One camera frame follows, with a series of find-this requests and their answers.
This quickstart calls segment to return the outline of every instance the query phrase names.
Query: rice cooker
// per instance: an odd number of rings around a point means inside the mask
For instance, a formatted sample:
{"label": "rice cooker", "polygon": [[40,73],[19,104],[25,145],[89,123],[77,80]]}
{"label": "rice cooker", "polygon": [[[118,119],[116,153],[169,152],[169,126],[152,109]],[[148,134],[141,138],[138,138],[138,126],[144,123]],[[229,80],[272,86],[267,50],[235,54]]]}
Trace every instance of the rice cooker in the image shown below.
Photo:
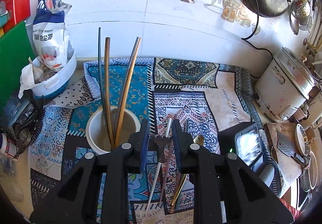
{"label": "rice cooker", "polygon": [[309,99],[313,77],[304,65],[306,57],[297,57],[282,47],[255,85],[255,98],[260,110],[271,120],[283,122]]}

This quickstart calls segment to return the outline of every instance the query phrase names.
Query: plastic bag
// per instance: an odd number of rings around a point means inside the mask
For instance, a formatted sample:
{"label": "plastic bag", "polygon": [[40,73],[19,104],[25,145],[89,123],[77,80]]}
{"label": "plastic bag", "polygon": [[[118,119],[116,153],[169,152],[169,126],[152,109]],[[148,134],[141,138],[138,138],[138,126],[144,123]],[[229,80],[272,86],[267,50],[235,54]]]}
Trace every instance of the plastic bag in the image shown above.
{"label": "plastic bag", "polygon": [[65,16],[71,5],[62,0],[38,0],[33,20],[33,41],[41,62],[52,70],[59,70],[67,63],[69,31]]}

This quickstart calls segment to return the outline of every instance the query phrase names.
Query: cleaver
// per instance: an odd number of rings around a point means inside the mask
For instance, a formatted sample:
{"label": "cleaver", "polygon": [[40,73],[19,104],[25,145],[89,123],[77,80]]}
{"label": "cleaver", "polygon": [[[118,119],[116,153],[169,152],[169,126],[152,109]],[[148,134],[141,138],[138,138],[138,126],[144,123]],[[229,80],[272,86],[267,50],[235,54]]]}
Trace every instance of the cleaver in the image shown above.
{"label": "cleaver", "polygon": [[277,131],[277,147],[286,156],[292,157],[299,164],[305,164],[305,160],[296,153],[294,144],[282,132]]}

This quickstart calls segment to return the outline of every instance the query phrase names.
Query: knife handle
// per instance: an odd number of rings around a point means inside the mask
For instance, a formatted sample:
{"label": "knife handle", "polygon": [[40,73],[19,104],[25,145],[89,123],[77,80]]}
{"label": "knife handle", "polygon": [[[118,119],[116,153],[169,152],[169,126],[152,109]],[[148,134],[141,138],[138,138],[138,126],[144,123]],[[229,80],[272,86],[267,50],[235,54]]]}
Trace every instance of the knife handle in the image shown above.
{"label": "knife handle", "polygon": [[305,164],[305,160],[304,158],[302,158],[300,155],[298,155],[297,153],[294,154],[294,159],[300,163],[300,164]]}

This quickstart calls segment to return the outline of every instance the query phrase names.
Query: white tile wall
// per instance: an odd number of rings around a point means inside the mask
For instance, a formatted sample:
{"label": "white tile wall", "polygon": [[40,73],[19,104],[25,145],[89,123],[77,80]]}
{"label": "white tile wall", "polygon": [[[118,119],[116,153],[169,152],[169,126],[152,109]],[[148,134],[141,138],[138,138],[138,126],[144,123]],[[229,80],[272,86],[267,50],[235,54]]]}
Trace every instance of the white tile wall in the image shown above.
{"label": "white tile wall", "polygon": [[[270,57],[256,51],[240,38],[252,29],[228,23],[206,9],[211,0],[195,4],[179,0],[63,0],[73,7],[66,16],[76,56],[97,56],[98,27],[102,27],[102,45],[111,37],[111,57],[130,55],[136,36],[142,37],[139,56],[159,56],[233,64],[250,69],[259,76]],[[251,38],[257,47],[273,53],[287,46],[297,54],[305,52],[303,39],[308,32],[295,36],[285,14],[278,18],[260,17],[261,32]]]}

